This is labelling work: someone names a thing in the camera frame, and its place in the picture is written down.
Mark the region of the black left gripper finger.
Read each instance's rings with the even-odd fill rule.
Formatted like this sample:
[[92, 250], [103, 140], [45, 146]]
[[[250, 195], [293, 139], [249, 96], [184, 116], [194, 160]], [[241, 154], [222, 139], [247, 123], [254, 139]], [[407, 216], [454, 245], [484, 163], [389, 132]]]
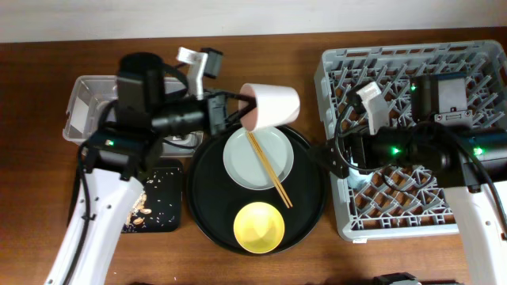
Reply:
[[238, 101], [245, 101], [248, 105], [252, 105], [252, 106], [257, 105], [256, 99], [254, 97], [247, 96], [244, 94], [225, 92], [225, 96], [227, 98], [235, 99]]
[[246, 107], [239, 109], [236, 112], [233, 112], [226, 118], [226, 127], [231, 127], [234, 124], [238, 124], [242, 117], [247, 115], [249, 112], [253, 111], [255, 106], [248, 104]]

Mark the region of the pink plastic cup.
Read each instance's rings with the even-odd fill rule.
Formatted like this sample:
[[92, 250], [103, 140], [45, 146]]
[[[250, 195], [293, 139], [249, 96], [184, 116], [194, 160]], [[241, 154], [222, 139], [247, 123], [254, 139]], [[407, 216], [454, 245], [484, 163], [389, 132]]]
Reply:
[[299, 94], [292, 87], [245, 83], [240, 94], [252, 97], [257, 104], [241, 118], [247, 131], [289, 124], [299, 116]]

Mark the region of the blue plastic cup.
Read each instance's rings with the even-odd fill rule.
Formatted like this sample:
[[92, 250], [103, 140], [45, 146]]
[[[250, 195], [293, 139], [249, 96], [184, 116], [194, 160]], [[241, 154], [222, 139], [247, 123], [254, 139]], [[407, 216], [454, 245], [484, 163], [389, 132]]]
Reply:
[[374, 173], [361, 174], [359, 170], [349, 168], [349, 176], [346, 178], [348, 188], [361, 190], [373, 178]]

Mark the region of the yellow bowl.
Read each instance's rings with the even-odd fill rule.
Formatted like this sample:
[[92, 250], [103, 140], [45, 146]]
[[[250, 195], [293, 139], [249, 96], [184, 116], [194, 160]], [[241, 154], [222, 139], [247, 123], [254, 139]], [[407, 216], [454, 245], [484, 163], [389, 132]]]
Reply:
[[283, 240], [282, 214], [271, 204], [253, 202], [238, 211], [233, 223], [237, 243], [249, 253], [272, 252]]

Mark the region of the noodle and rice leftovers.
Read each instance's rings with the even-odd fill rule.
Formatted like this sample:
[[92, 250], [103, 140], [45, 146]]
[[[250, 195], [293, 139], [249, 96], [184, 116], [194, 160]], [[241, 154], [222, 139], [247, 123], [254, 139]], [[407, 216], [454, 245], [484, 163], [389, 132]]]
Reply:
[[181, 223], [183, 174], [180, 166], [162, 166], [146, 180], [122, 233], [175, 231]]

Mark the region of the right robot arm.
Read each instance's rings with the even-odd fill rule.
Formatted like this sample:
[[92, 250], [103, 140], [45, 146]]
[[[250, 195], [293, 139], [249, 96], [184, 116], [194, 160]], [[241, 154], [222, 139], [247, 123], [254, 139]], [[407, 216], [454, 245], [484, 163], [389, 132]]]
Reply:
[[331, 139], [308, 150], [322, 168], [345, 179], [351, 170], [384, 173], [421, 165], [444, 190], [475, 284], [506, 282], [506, 131], [473, 126], [462, 73], [409, 81], [415, 125], [392, 127], [375, 82], [354, 87], [349, 108], [368, 125], [344, 131], [339, 116]]

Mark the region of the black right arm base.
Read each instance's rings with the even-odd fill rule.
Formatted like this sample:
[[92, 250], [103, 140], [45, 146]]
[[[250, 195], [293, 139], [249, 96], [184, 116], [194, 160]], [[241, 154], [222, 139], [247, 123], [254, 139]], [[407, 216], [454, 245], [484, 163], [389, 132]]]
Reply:
[[407, 272], [398, 272], [376, 276], [373, 279], [374, 285], [421, 285], [421, 282]]

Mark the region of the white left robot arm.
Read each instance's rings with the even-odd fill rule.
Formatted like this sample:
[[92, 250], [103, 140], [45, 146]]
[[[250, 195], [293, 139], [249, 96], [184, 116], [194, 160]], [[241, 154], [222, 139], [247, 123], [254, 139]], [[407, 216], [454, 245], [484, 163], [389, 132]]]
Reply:
[[183, 73], [149, 52], [124, 56], [116, 85], [117, 99], [107, 107], [115, 121], [101, 116], [97, 130], [78, 148], [80, 188], [47, 284], [105, 281], [126, 218], [162, 155], [165, 137], [219, 134], [257, 106], [253, 97], [223, 90], [193, 95]]

